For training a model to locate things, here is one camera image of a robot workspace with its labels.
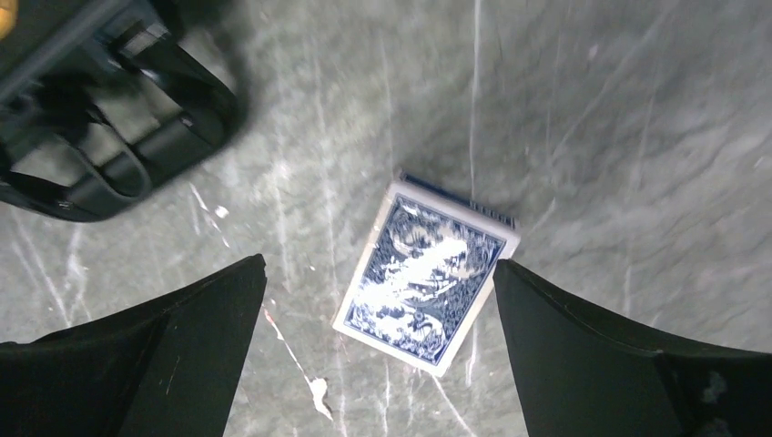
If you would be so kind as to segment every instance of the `blue ornate pattern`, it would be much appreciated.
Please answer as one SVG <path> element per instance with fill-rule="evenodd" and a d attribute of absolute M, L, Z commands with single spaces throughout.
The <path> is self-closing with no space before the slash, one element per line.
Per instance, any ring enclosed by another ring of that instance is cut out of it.
<path fill-rule="evenodd" d="M 437 365 L 505 243 L 397 195 L 343 323 Z"/>

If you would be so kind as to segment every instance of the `black object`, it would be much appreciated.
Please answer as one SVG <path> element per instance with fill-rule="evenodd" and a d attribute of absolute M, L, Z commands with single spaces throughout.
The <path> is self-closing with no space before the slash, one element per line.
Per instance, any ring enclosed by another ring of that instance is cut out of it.
<path fill-rule="evenodd" d="M 104 319 L 0 345 L 0 435 L 221 436 L 264 269 L 247 258 Z"/>
<path fill-rule="evenodd" d="M 177 45 L 169 0 L 25 0 L 18 12 L 0 42 L 0 201 L 70 221 L 109 219 L 222 149 L 234 131 L 236 98 Z M 136 76 L 181 112 L 96 166 L 81 148 L 89 126 L 116 130 L 86 88 Z M 45 134 L 63 138 L 88 170 L 70 187 L 13 171 Z"/>
<path fill-rule="evenodd" d="M 772 355 L 647 327 L 512 261 L 494 282 L 531 437 L 772 435 Z"/>

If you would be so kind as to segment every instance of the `white card border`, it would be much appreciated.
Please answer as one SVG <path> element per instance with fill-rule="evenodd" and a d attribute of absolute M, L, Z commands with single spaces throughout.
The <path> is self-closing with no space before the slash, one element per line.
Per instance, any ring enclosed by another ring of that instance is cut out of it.
<path fill-rule="evenodd" d="M 491 270 L 488 278 L 486 278 L 485 282 L 482 284 L 480 292 L 477 293 L 477 297 L 474 299 L 472 306 L 469 308 L 469 311 L 467 312 L 461 325 L 456 331 L 455 336 L 453 336 L 450 344 L 448 344 L 448 348 L 445 350 L 445 353 L 442 355 L 442 358 L 436 366 L 433 366 L 426 361 L 419 360 L 407 352 L 400 351 L 396 348 L 393 348 L 392 346 L 387 346 L 382 342 L 373 339 L 371 336 L 361 331 L 352 329 L 343 323 L 346 317 L 346 313 L 348 312 L 348 308 L 350 307 L 354 299 L 354 295 L 359 288 L 361 277 L 364 274 L 364 271 L 367 269 L 368 263 L 370 262 L 370 248 L 375 246 L 375 244 L 378 242 L 378 237 L 381 234 L 380 224 L 384 223 L 388 218 L 389 212 L 391 211 L 391 206 L 393 205 L 397 194 L 402 194 L 403 196 L 414 199 L 419 203 L 435 208 L 442 213 L 472 224 L 480 230 L 503 239 L 505 243 L 500 259 L 509 259 L 512 257 L 515 249 L 517 249 L 518 244 L 520 244 L 520 235 L 515 229 L 511 229 L 499 221 L 496 221 L 492 218 L 487 218 L 478 212 L 469 210 L 468 208 L 464 208 L 463 206 L 442 198 L 424 188 L 416 187 L 413 184 L 400 180 L 394 180 L 389 185 L 386 196 L 384 197 L 381 203 L 381 207 L 379 208 L 378 216 L 374 221 L 375 226 L 373 226 L 370 231 L 370 235 L 367 238 L 367 245 L 365 246 L 367 249 L 362 252 L 362 256 L 357 263 L 357 267 L 354 270 L 351 283 L 346 290 L 346 294 L 343 296 L 343 302 L 340 304 L 338 313 L 335 315 L 335 319 L 332 322 L 332 328 L 342 334 L 352 337 L 355 340 L 359 340 L 378 351 L 384 352 L 394 358 L 407 362 L 417 369 L 427 371 L 433 376 L 441 377 L 451 366 L 453 358 L 455 357 L 456 353 L 458 353 L 458 350 L 461 348 L 464 339 L 466 339 L 466 335 L 469 333 L 469 329 L 472 327 L 472 324 L 477 319 L 477 316 L 479 315 L 480 310 L 483 308 L 485 301 L 488 300 L 488 297 L 493 291 L 493 270 Z"/>

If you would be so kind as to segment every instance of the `white paint stain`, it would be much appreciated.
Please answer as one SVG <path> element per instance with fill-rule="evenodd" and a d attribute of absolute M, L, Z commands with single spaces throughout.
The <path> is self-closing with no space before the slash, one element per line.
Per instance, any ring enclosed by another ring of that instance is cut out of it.
<path fill-rule="evenodd" d="M 73 231 L 72 238 L 70 238 L 70 244 L 67 248 L 69 255 L 67 256 L 67 274 L 65 276 L 65 290 L 70 291 L 73 287 L 73 283 L 77 285 L 77 294 L 75 297 L 75 303 L 70 307 L 69 318 L 72 320 L 75 313 L 76 304 L 80 304 L 83 312 L 86 314 L 88 321 L 93 320 L 91 317 L 91 311 L 88 309 L 84 297 L 86 296 L 86 283 L 88 282 L 88 276 L 86 274 L 87 268 L 83 266 L 80 261 L 80 257 L 77 252 L 80 248 L 80 238 L 83 234 L 83 223 L 78 223 Z"/>
<path fill-rule="evenodd" d="M 284 339 L 284 335 L 281 334 L 276 321 L 274 321 L 274 319 L 270 316 L 270 313 L 268 313 L 268 310 L 265 308 L 263 309 L 263 313 L 265 314 L 266 320 L 270 326 L 274 331 L 276 331 L 276 338 L 284 343 L 284 347 L 287 348 L 287 352 L 289 352 L 290 357 L 293 361 L 295 361 L 295 365 L 298 366 L 300 373 L 303 375 L 303 380 L 305 380 L 306 384 L 308 384 L 311 391 L 311 398 L 313 399 L 314 408 L 316 408 L 317 412 L 320 412 L 325 417 L 330 419 L 330 421 L 332 421 L 332 412 L 330 411 L 330 407 L 324 403 L 324 397 L 327 394 L 327 381 L 322 378 L 316 378 L 313 381 L 309 379 L 308 374 L 303 370 L 303 366 L 300 365 L 298 358 L 295 356 L 295 352 L 292 351 L 292 348 Z"/>
<path fill-rule="evenodd" d="M 332 422 L 332 412 L 330 411 L 330 407 L 324 403 L 324 398 L 327 396 L 327 380 L 317 378 L 309 383 L 309 388 L 311 389 L 311 396 L 313 397 L 314 408 L 316 408 L 316 411 L 324 414 L 324 416 Z"/>
<path fill-rule="evenodd" d="M 228 209 L 223 207 L 222 205 L 218 205 L 218 207 L 215 208 L 215 214 L 219 218 L 224 219 L 225 217 L 228 216 L 228 214 L 230 214 L 230 211 L 228 211 Z"/>
<path fill-rule="evenodd" d="M 281 178 L 284 180 L 290 180 L 290 166 L 287 165 L 286 162 L 278 161 L 274 166 L 274 174 L 277 176 L 277 178 Z"/>

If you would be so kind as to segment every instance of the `gray marble floor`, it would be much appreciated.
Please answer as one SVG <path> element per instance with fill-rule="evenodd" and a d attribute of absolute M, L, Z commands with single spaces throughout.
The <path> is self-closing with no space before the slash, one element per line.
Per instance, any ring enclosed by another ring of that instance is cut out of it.
<path fill-rule="evenodd" d="M 524 436 L 493 300 L 440 380 L 330 328 L 404 167 L 516 216 L 515 258 L 565 289 L 772 351 L 772 3 L 231 0 L 188 15 L 186 47 L 249 101 L 246 125 L 104 223 L 0 206 L 2 340 L 260 252 L 284 341 L 261 317 L 227 436 Z M 328 380 L 332 422 L 303 372 Z"/>

